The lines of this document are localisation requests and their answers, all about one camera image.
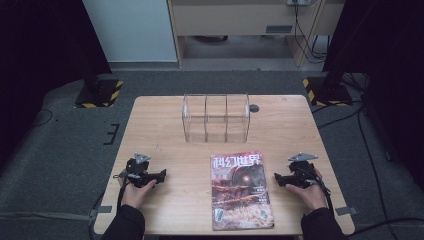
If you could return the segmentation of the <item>black curtain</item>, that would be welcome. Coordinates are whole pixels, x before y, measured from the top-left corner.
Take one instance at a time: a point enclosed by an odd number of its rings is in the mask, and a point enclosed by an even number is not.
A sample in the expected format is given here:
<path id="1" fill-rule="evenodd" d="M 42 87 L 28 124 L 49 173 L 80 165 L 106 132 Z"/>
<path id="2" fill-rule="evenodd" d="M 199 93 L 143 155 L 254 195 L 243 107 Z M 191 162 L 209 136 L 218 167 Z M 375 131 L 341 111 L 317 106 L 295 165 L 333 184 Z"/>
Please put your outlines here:
<path id="1" fill-rule="evenodd" d="M 0 0 L 0 169 L 31 128 L 47 92 L 110 67 L 83 0 Z"/>
<path id="2" fill-rule="evenodd" d="M 346 0 L 323 70 L 369 77 L 386 151 L 424 191 L 424 0 Z"/>

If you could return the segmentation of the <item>grey tape piece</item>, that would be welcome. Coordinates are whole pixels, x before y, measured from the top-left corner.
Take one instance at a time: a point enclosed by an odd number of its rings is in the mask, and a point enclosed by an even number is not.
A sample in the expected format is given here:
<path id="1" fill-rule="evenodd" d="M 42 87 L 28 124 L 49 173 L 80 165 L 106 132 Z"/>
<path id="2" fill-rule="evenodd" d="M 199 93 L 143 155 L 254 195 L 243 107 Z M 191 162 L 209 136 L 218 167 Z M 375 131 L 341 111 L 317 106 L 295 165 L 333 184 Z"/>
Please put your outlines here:
<path id="1" fill-rule="evenodd" d="M 356 215 L 358 213 L 358 210 L 355 207 L 340 207 L 335 209 L 338 216 L 342 215 Z"/>
<path id="2" fill-rule="evenodd" d="M 90 215 L 97 215 L 99 213 L 111 213 L 112 206 L 98 206 L 90 210 Z"/>

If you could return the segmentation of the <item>person's left hand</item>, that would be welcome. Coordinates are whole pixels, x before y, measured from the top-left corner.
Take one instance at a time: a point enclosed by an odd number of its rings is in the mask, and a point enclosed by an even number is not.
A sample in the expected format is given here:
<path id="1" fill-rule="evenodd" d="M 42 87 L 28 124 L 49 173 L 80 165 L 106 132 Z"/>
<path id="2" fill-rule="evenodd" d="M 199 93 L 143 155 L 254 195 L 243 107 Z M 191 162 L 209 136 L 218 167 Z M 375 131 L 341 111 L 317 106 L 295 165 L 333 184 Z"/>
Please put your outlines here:
<path id="1" fill-rule="evenodd" d="M 124 188 L 121 198 L 121 206 L 128 205 L 137 210 L 142 209 L 146 196 L 156 185 L 155 179 L 151 180 L 147 185 L 141 188 L 135 187 L 131 182 L 124 180 L 123 178 L 119 178 L 118 181 L 120 186 Z"/>

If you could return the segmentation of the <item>hazard-striped black stand base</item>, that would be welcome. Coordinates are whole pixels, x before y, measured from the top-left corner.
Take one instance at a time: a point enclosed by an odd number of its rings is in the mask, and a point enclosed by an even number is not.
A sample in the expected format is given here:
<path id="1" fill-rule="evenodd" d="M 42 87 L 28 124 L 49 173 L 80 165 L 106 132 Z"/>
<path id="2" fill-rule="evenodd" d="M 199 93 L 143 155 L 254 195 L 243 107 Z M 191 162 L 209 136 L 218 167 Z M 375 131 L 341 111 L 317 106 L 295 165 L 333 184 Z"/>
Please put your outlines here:
<path id="1" fill-rule="evenodd" d="M 75 100 L 76 108 L 111 107 L 121 90 L 121 80 L 99 80 L 96 86 L 85 84 Z"/>
<path id="2" fill-rule="evenodd" d="M 333 84 L 325 77 L 307 77 L 302 83 L 313 106 L 348 106 L 353 103 L 345 86 Z"/>

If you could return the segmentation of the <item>white panel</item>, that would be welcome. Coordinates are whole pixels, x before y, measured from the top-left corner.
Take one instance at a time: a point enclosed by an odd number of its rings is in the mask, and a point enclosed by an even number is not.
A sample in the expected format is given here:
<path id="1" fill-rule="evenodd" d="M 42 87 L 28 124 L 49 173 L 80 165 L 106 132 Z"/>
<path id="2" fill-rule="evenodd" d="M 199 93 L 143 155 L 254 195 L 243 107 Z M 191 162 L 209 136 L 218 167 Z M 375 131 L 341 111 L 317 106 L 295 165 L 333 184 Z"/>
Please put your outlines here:
<path id="1" fill-rule="evenodd" d="M 109 62 L 176 62 L 167 0 L 83 0 Z"/>

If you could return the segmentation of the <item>clear acrylic divided rack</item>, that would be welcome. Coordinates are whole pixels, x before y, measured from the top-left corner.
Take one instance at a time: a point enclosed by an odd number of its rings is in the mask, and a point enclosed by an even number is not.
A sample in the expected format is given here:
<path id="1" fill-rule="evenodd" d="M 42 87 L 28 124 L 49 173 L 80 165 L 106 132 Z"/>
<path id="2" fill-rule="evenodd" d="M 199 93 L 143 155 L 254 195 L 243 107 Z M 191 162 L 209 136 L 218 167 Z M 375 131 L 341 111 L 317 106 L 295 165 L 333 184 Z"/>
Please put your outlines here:
<path id="1" fill-rule="evenodd" d="M 196 143 L 245 143 L 250 125 L 248 94 L 185 94 L 185 140 Z"/>

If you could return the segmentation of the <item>person's right hand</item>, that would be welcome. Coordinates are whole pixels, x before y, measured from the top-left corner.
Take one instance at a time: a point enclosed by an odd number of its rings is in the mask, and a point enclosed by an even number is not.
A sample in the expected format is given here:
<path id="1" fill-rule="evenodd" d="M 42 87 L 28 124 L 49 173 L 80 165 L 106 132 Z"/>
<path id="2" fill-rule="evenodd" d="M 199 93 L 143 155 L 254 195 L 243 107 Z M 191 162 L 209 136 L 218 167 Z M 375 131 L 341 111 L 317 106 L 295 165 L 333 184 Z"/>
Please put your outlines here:
<path id="1" fill-rule="evenodd" d="M 328 207 L 326 196 L 318 184 L 310 185 L 305 189 L 287 184 L 285 188 L 298 195 L 310 211 Z"/>

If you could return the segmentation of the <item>red illustrated magazine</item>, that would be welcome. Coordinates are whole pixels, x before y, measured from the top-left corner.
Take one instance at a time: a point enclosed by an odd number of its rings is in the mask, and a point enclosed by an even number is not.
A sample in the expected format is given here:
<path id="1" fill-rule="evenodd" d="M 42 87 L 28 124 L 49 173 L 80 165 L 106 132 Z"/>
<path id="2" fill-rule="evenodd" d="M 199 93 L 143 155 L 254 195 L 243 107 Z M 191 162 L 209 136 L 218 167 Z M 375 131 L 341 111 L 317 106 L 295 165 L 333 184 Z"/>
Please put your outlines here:
<path id="1" fill-rule="evenodd" d="M 212 155 L 210 169 L 214 231 L 274 227 L 260 151 Z"/>

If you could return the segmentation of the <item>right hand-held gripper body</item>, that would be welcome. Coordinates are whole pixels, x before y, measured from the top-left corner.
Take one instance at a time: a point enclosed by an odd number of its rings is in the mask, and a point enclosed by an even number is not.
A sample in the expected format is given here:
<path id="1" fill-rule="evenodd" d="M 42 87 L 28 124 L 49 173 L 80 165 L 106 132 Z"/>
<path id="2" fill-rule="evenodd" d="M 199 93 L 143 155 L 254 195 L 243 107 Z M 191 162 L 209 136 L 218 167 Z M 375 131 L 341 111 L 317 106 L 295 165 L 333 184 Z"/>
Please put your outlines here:
<path id="1" fill-rule="evenodd" d="M 315 167 L 310 160 L 317 159 L 317 155 L 298 153 L 289 158 L 289 170 L 293 173 L 289 183 L 297 187 L 307 188 L 312 184 L 316 184 L 317 174 Z"/>

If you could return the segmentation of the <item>light wooden desk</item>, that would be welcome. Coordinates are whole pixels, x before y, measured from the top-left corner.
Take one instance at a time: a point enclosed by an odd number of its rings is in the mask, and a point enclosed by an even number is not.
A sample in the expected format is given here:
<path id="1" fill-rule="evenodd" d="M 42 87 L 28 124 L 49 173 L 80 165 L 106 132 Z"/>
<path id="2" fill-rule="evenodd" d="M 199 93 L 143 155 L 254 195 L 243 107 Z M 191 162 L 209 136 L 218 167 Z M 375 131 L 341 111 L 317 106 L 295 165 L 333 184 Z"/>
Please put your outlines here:
<path id="1" fill-rule="evenodd" d="M 284 36 L 297 66 L 312 56 L 316 36 L 334 34 L 346 0 L 167 0 L 179 63 L 189 36 Z"/>

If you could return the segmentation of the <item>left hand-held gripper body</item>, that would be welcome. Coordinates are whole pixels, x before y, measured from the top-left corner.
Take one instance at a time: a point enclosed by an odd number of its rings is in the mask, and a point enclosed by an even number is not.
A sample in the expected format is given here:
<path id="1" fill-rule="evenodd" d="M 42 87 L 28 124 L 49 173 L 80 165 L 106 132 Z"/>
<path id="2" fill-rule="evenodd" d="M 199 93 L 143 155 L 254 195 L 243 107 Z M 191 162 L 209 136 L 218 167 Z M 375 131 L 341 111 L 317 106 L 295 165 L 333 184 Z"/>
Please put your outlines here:
<path id="1" fill-rule="evenodd" d="M 117 178 L 122 181 L 121 187 L 125 188 L 129 183 L 137 188 L 144 187 L 151 182 L 157 184 L 157 176 L 148 173 L 150 159 L 150 156 L 135 153 L 134 157 L 127 161 L 125 169 L 117 175 Z"/>

